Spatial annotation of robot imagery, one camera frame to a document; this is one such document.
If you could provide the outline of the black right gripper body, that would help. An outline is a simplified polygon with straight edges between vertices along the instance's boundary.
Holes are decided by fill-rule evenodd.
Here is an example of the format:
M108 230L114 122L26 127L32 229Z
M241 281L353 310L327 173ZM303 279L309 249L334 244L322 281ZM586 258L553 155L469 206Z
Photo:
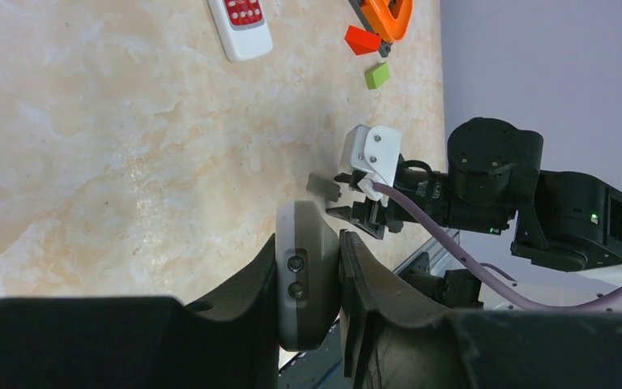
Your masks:
M450 200L445 184L446 175L436 173L425 162L420 160L399 160L393 188L406 195L422 211L444 228L451 226ZM353 205L381 205L370 199L354 202ZM394 200L388 202L385 209L386 232L400 233L406 223L417 220Z

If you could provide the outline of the grey battery cover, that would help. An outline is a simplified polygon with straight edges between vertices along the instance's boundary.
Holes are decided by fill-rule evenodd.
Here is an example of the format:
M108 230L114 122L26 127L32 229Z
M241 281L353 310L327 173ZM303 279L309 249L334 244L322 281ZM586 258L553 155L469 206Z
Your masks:
M326 201L337 203L341 198L341 189L332 180L325 179L315 173L308 176L306 190L316 196L322 197Z

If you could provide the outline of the light green block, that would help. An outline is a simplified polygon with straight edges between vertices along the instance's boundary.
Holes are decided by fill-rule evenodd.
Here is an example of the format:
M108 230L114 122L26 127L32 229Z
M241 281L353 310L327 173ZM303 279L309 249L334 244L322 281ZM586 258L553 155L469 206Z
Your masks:
M364 79L368 90L376 90L390 79L390 67L387 62L380 62L365 71Z

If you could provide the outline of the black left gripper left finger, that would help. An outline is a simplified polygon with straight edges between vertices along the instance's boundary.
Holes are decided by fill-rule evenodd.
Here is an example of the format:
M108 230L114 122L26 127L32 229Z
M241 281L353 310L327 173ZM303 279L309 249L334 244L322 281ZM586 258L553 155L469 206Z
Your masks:
M0 299L0 388L274 388L275 240L190 304Z

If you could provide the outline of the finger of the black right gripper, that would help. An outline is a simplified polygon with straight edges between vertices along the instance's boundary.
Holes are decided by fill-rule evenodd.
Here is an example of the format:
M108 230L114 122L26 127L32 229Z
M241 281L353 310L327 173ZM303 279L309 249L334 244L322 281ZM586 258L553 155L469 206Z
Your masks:
M340 184L347 184L348 186L357 186L365 177L365 172L353 171L351 173L340 173L334 177L334 181Z
M326 209L326 214L352 224L377 240L384 238L386 216L385 209L381 205L330 207Z

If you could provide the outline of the red wedge block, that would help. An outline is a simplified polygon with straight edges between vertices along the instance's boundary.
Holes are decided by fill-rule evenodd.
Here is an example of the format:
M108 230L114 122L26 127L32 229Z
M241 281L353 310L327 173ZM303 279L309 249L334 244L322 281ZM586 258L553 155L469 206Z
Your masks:
M377 34L354 25L347 27L344 40L356 56L376 53L379 51L382 43L381 38Z

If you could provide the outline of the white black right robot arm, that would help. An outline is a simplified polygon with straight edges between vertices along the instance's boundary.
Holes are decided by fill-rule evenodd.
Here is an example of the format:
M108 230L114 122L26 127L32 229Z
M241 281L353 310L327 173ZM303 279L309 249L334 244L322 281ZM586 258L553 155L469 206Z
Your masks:
M387 126L350 131L331 188L346 184L364 201L333 206L330 216L376 239L414 221L401 198L430 218L433 237L446 229L500 235L514 221L514 256L613 285L595 301L599 309L622 297L621 190L586 173L542 169L543 136L495 118L472 118L454 130L446 172L405 159L401 142Z

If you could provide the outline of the grey base plate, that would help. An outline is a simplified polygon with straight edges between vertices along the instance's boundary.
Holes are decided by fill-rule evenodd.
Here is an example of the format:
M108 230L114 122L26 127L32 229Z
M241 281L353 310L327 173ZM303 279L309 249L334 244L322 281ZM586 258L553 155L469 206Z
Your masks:
M392 44L380 38L371 27L368 17L361 10L364 1L349 0L348 2L361 23L360 27L350 25L345 33L344 40L351 51L356 56L379 53L382 58L387 58Z

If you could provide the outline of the grey remote control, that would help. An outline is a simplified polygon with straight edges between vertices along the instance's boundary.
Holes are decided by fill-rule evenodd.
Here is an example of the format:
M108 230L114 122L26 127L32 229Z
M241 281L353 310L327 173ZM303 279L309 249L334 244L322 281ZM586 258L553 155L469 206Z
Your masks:
M320 348L340 305L339 236L312 201L279 207L275 222L281 348Z

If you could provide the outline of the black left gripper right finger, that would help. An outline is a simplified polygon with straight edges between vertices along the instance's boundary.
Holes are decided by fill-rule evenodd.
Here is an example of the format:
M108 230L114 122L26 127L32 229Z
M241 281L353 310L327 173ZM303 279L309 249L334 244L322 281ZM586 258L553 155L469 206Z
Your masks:
M450 309L339 235L354 388L622 388L622 314Z

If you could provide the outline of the red white remote control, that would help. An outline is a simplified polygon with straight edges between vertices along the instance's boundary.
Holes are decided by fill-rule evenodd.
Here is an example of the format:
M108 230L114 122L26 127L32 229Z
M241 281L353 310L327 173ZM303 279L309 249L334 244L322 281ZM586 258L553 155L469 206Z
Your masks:
M273 49L261 1L208 0L207 3L230 62L260 58Z

